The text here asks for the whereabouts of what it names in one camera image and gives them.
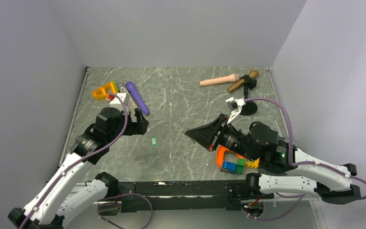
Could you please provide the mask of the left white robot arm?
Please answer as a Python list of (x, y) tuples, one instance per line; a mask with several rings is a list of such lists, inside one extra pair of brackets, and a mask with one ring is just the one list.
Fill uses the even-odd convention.
[(63, 229), (94, 202), (112, 200), (132, 190), (119, 185), (107, 172), (101, 172), (84, 188), (71, 195), (81, 177), (109, 152), (121, 136), (144, 135), (149, 122), (136, 108), (133, 113), (106, 107), (95, 123), (78, 136), (63, 164), (27, 205), (14, 208), (8, 218), (18, 229)]

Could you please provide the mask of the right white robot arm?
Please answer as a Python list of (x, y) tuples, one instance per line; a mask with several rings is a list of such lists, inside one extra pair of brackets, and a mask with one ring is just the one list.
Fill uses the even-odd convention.
[(282, 140), (277, 131), (262, 122), (252, 122), (244, 134), (220, 114), (214, 121), (184, 134), (208, 151), (223, 146), (248, 160), (259, 160), (258, 173), (248, 173), (240, 188), (247, 198), (274, 193), (294, 193), (321, 198), (324, 202), (344, 205), (362, 198), (360, 187), (353, 184), (354, 164), (330, 165)]

